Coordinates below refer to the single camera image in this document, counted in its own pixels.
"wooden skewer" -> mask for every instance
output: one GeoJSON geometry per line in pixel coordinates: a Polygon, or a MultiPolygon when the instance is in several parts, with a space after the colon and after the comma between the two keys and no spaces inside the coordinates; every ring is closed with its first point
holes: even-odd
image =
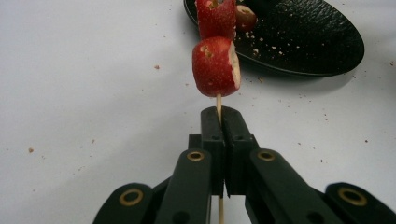
{"type": "MultiPolygon", "coordinates": [[[[221,125],[221,94],[216,96],[216,109],[218,110],[218,117],[221,125]]],[[[224,201],[222,195],[219,196],[219,224],[224,224],[224,201]]]]}
{"type": "Polygon", "coordinates": [[[216,96],[216,109],[218,110],[218,117],[221,125],[221,94],[216,96]]]}

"white surface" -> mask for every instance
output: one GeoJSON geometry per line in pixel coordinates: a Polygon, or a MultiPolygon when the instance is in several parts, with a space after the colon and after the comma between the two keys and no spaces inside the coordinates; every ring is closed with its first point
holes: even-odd
{"type": "MultiPolygon", "coordinates": [[[[242,64],[223,103],[310,186],[352,183],[396,210],[396,2],[329,3],[364,40],[355,70],[301,79],[242,64]]],[[[181,0],[2,1],[0,223],[92,223],[114,189],[172,174],[215,104],[195,88],[197,41],[181,0]]],[[[248,223],[242,199],[225,213],[248,223]]]]}

